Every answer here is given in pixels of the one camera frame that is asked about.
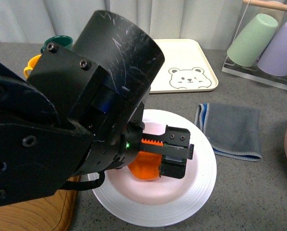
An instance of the black cable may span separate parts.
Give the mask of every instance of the black cable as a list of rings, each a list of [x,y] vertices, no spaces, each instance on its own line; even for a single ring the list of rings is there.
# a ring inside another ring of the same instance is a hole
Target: black cable
[[[86,191],[90,189],[95,189],[100,187],[105,180],[105,173],[99,172],[100,176],[96,180],[84,181],[84,182],[74,182],[67,181],[61,186],[62,190],[76,190],[76,191]]]

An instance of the white plate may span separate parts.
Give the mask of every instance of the white plate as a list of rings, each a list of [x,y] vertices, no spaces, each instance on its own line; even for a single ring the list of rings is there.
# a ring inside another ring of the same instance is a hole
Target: white plate
[[[105,172],[103,185],[93,192],[116,217],[140,226],[162,227],[183,221],[196,213],[210,197],[216,179],[216,160],[205,135],[190,121],[171,112],[145,110],[144,133],[162,134],[165,126],[187,128],[195,145],[183,179],[161,177],[153,181],[136,179],[128,167]],[[88,175],[98,178],[97,173]]]

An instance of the gray countertop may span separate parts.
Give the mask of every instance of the gray countertop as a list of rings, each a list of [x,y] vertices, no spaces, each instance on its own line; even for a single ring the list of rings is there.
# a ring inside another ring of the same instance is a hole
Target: gray countertop
[[[24,77],[27,61],[39,54],[40,47],[0,43],[0,62]],[[253,163],[216,156],[216,183],[206,204],[187,220],[168,227],[145,228],[126,223],[102,207],[92,191],[80,192],[70,231],[287,231],[287,91],[222,72],[225,51],[204,53],[219,80],[214,91],[152,94],[146,108],[170,111],[192,122],[199,103],[259,108],[262,160]]]

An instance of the purple cup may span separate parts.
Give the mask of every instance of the purple cup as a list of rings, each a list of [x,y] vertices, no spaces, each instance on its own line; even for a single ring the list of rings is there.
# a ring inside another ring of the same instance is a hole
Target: purple cup
[[[273,76],[287,75],[287,22],[263,52],[258,67]]]

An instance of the wooden rod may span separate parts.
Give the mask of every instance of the wooden rod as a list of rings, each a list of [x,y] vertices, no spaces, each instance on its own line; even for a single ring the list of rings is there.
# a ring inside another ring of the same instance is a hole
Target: wooden rod
[[[248,4],[248,1],[249,0],[243,0],[243,4]],[[275,2],[268,2],[268,1],[262,1],[262,0],[250,0],[249,4],[252,6],[260,6],[263,8],[269,8],[269,9],[287,12],[287,5],[285,4],[279,4]]]

